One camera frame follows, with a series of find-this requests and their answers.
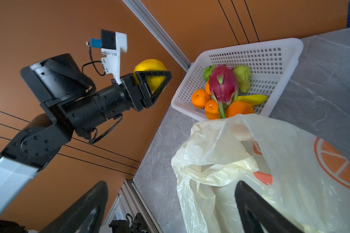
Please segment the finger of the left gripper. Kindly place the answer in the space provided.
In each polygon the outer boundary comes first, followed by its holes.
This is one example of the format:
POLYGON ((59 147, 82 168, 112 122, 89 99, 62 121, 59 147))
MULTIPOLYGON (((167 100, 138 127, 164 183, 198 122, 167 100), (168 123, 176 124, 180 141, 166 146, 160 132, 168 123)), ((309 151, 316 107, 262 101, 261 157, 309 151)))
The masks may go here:
POLYGON ((170 71, 136 71, 136 72, 149 72, 147 82, 151 90, 152 105, 157 101, 160 94, 172 79, 170 71))

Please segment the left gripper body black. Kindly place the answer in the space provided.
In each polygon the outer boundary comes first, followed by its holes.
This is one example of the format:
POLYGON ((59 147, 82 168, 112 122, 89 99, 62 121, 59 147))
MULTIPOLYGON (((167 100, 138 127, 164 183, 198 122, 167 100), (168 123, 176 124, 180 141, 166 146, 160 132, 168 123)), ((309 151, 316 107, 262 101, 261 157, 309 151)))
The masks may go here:
POLYGON ((152 106, 152 94, 147 82, 150 73, 135 72, 135 74, 139 83, 136 83, 133 73, 121 77, 120 81, 131 100, 132 108, 140 112, 144 108, 147 109, 152 106))

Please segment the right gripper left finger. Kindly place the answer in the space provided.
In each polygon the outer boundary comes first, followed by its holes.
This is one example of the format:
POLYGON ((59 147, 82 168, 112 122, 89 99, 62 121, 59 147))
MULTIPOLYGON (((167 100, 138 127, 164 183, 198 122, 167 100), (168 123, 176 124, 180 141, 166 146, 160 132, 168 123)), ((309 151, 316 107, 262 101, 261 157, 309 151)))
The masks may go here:
POLYGON ((100 231, 106 204, 108 186, 99 181, 65 212, 46 226, 42 233, 97 233, 100 231))

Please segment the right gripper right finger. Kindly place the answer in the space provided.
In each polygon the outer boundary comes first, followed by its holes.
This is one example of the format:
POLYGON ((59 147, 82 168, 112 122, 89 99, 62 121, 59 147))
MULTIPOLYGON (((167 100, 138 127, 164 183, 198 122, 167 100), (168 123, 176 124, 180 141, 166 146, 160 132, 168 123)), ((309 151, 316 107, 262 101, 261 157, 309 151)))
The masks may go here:
POLYGON ((239 181, 235 200, 245 233, 301 233, 247 183, 239 181))

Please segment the orange fruit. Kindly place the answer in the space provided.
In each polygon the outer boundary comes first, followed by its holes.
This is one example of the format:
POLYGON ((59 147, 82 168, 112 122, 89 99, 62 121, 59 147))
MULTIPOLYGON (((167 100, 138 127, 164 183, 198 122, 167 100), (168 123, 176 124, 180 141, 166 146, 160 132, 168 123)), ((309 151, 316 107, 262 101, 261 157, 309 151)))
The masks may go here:
POLYGON ((226 110, 226 118, 233 117, 238 114, 246 115, 253 114, 254 108, 248 103, 245 102, 234 102, 226 110))
POLYGON ((199 89, 192 94, 191 101, 194 107, 197 109, 203 109, 207 102, 211 99, 211 96, 205 89, 199 89))
POLYGON ((214 99, 209 100, 205 105, 205 116, 209 120, 220 119, 218 104, 214 99))

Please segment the yellowish translucent plastic bag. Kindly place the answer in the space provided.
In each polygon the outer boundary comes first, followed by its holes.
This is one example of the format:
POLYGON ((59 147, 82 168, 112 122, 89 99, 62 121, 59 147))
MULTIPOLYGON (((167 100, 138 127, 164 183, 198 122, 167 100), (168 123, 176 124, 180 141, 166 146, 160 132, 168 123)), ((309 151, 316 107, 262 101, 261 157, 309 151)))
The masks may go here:
POLYGON ((198 122, 171 165, 189 233, 243 231, 240 181, 306 233, 350 233, 350 162, 287 122, 257 114, 198 122))

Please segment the pink dragon fruit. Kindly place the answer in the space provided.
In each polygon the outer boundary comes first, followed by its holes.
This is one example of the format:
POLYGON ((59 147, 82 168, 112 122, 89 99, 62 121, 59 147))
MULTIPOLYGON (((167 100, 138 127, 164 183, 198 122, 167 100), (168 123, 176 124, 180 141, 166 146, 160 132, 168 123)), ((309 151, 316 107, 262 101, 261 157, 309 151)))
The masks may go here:
POLYGON ((211 96, 218 105, 221 118, 226 118, 227 108, 239 95, 239 85, 233 70, 225 65, 217 65, 209 75, 211 96))

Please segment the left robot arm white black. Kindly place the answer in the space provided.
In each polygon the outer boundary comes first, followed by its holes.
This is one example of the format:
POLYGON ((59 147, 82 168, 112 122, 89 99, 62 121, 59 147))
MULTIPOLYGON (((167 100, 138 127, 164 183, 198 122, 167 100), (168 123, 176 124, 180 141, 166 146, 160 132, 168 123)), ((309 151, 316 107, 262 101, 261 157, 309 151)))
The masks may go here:
POLYGON ((35 117, 0 152, 0 215, 77 134, 94 144, 104 138, 97 127, 123 113, 155 104, 172 78, 168 70, 137 71, 97 90, 68 53, 21 70, 20 75, 40 102, 35 117))

